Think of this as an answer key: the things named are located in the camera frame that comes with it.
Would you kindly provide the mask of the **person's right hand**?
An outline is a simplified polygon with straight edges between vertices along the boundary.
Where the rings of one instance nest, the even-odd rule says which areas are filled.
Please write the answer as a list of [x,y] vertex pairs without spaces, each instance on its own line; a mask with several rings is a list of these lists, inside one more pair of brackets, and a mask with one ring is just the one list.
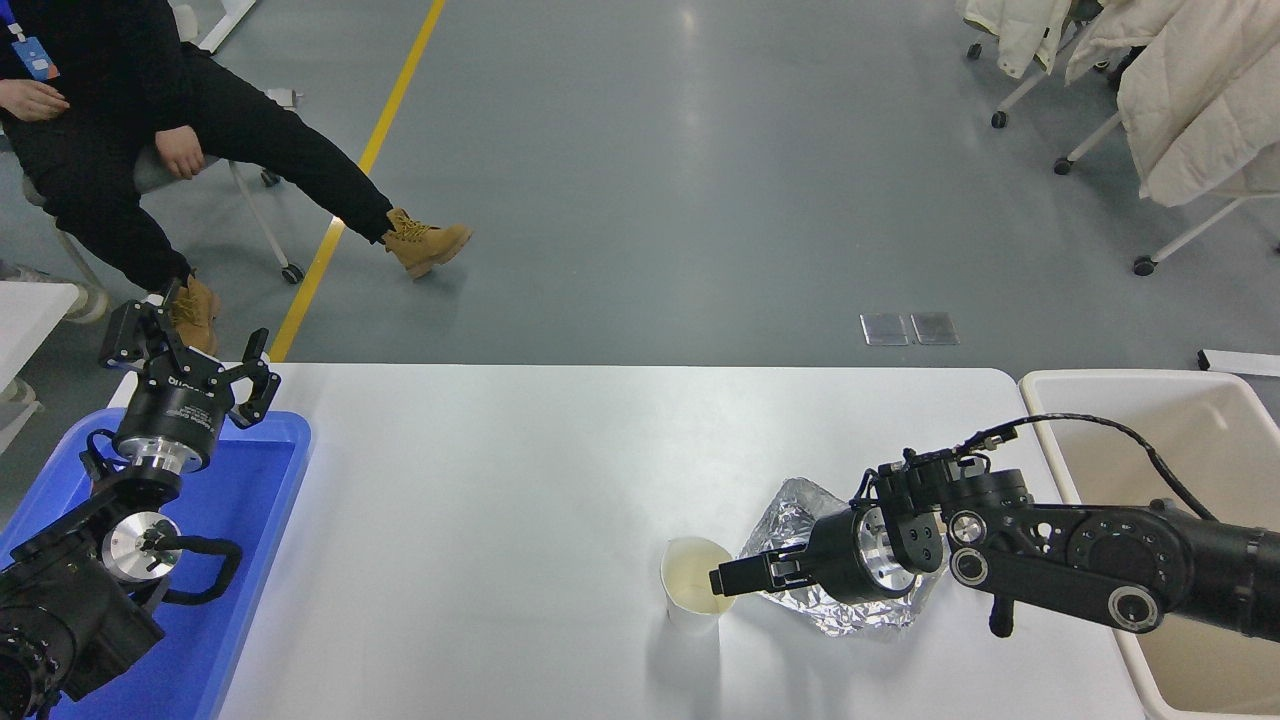
[[22,122],[45,122],[70,109],[52,86],[35,79],[1,79],[1,108]]

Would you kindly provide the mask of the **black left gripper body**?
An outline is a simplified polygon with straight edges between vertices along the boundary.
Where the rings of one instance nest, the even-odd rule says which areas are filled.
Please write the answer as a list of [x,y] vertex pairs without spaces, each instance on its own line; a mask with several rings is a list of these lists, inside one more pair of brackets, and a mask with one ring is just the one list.
[[127,461],[207,461],[233,405],[224,366],[137,368],[137,387],[114,433]]

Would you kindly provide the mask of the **person's left hand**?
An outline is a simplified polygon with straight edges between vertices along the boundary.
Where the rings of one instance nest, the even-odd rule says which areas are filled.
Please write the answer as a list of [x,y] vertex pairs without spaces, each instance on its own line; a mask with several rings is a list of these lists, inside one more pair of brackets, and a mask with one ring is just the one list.
[[160,164],[177,179],[193,179],[206,167],[202,146],[192,126],[155,132],[154,147]]

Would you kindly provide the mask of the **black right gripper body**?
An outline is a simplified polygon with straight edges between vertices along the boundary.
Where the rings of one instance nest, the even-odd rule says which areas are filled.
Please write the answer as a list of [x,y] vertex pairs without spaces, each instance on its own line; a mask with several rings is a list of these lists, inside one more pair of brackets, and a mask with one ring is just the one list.
[[806,571],[832,598],[841,603],[881,600],[864,562],[858,538],[868,507],[846,507],[815,521],[805,548]]

